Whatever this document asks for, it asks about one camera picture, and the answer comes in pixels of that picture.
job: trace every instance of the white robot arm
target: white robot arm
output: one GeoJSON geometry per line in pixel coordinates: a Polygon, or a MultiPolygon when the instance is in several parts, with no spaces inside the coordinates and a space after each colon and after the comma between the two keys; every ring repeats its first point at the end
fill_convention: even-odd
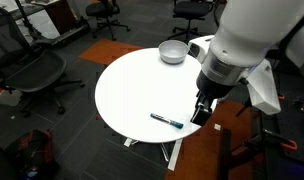
{"type": "Polygon", "coordinates": [[[199,46],[202,70],[198,103],[225,96],[247,83],[252,105],[280,112],[267,52],[278,45],[304,76],[304,0],[229,0],[214,36],[189,42],[199,46]]]}

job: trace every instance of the white round table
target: white round table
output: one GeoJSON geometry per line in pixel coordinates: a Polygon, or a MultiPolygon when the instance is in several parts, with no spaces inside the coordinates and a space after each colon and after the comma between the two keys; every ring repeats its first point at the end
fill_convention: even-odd
{"type": "Polygon", "coordinates": [[[190,122],[195,110],[199,62],[169,65],[157,48],[128,53],[100,76],[95,102],[103,120],[121,135],[147,143],[182,139],[200,126],[190,122]],[[150,117],[151,113],[183,123],[177,129],[150,117]]]}

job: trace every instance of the gray bowl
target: gray bowl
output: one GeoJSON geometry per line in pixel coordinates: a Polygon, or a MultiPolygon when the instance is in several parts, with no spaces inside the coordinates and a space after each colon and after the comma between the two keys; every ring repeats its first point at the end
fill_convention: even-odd
{"type": "Polygon", "coordinates": [[[188,46],[177,40],[164,41],[159,45],[161,59],[169,64],[178,64],[184,61],[188,46]]]}

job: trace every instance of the pen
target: pen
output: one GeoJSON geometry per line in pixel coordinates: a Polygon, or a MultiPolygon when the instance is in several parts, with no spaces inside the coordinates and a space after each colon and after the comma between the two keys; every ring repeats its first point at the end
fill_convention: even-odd
{"type": "Polygon", "coordinates": [[[167,124],[170,124],[170,125],[172,125],[172,126],[174,126],[174,127],[176,127],[176,128],[179,128],[179,129],[182,129],[182,128],[183,128],[183,124],[178,123],[178,122],[176,122],[176,121],[173,121],[173,120],[164,118],[164,117],[162,117],[162,116],[159,116],[159,115],[156,115],[156,114],[153,114],[153,113],[151,113],[150,116],[151,116],[152,118],[154,118],[154,119],[157,119],[157,120],[159,120],[159,121],[162,121],[162,122],[165,122],[165,123],[167,123],[167,124]]]}

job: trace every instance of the backpack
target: backpack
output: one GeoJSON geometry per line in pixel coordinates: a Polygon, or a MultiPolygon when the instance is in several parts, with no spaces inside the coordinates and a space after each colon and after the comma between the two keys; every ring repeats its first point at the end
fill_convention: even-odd
{"type": "Polygon", "coordinates": [[[52,133],[33,130],[26,133],[6,149],[20,180],[52,179],[59,169],[52,153],[52,133]]]}

